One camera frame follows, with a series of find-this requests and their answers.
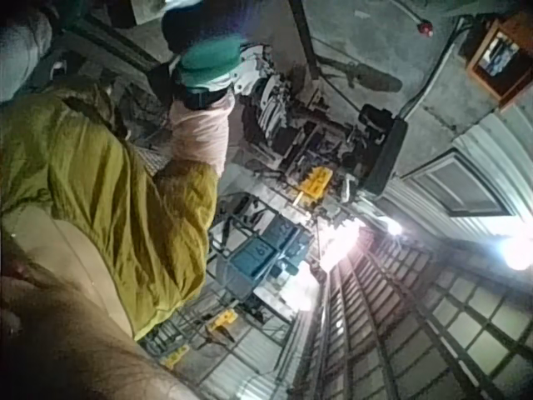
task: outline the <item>pink cloth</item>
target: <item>pink cloth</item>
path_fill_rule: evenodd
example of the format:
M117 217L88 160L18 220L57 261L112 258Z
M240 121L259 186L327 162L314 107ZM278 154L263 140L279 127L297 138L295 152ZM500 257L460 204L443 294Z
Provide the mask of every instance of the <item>pink cloth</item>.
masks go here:
M174 102L170 110L172 157L207 163L220 177L226 163L227 118L234 106L235 96L231 92L207 110L191 111L182 102Z

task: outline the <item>ceiling light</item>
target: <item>ceiling light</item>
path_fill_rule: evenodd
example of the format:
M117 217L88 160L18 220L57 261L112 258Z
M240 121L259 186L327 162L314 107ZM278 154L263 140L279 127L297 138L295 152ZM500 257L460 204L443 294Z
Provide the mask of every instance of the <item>ceiling light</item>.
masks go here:
M527 237L510 237L500 245L500 251L507 266L524 271L533 265L533 240Z
M386 223L386 230L390 233L390 235L399 236L403 233L403 227L401 227L401 225L394 219L388 216L379 217L378 219Z

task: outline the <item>yellow label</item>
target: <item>yellow label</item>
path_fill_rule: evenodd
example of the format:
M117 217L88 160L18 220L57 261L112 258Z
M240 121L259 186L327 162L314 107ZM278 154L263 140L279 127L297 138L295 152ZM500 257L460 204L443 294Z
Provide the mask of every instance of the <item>yellow label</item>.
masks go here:
M215 319L215 321L211 322L207 326L207 329L209 329L210 331L214 331L217 327L220 327L226 324L229 325L230 323L234 323L236 319L237 319L237 313L235 312L235 310L230 308L224 312L221 312L218 315L217 319Z
M314 167L311 175L301 183L299 189L313 200L318 200L324 196L332 176L333 171L330 168Z
M179 361L182 359L182 357L187 354L189 351L189 345L184 344L180 348L178 348L175 352L171 353L167 356L163 361L161 361L161 364L167 367L168 369L173 369L176 364L179 363Z

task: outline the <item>wooden frame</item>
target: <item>wooden frame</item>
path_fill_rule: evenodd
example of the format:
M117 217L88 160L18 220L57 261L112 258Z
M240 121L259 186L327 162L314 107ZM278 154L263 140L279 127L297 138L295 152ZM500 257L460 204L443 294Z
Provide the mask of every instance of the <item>wooden frame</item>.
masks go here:
M433 193L429 188L424 187L416 181L416 178L422 177L430 174L432 171L436 171L440 168L443 168L447 163L456 162L461 169L465 171L470 177L474 178L477 183L479 183L480 189L485 193L485 195L492 200L492 202L499 208L499 211L495 212L485 212L485 211L454 211L449 209L438 196ZM416 188L419 188L424 194L427 194L431 198L435 199L445 210L446 213L452 218L465 218L465 217L503 217L509 216L511 213L507 207L500 200L498 195L495 193L491 185L476 171L476 168L471 165L471 163L456 149L452 148L447 152L442 153L437 158L432 159L421 167L415 169L412 172L409 172L407 175L401 177L402 180L410 179L410 183ZM463 203L461 198L456 196L453 192L447 191L452 197L454 197L458 202Z
M513 81L512 85L505 92L497 91L491 85L491 82L489 82L488 74L478 65L486 49L498 33L506 35L519 46L521 51L527 53L532 59L531 66L519 77L516 77L516 80ZM483 42L468 63L466 71L492 96L497 98L500 103L500 109L505 109L512 104L513 100L527 90L533 83L533 16L525 12L519 12L505 22L494 21L485 39L483 39Z

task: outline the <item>yellow jacket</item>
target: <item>yellow jacket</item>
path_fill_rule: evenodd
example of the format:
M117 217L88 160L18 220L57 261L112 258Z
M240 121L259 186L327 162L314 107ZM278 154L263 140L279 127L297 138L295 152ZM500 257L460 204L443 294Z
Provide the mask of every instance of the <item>yellow jacket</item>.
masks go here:
M173 161L150 177L116 128L108 96L82 82L2 110L2 219L26 205L82 231L102 255L141 338L197 294L218 176Z

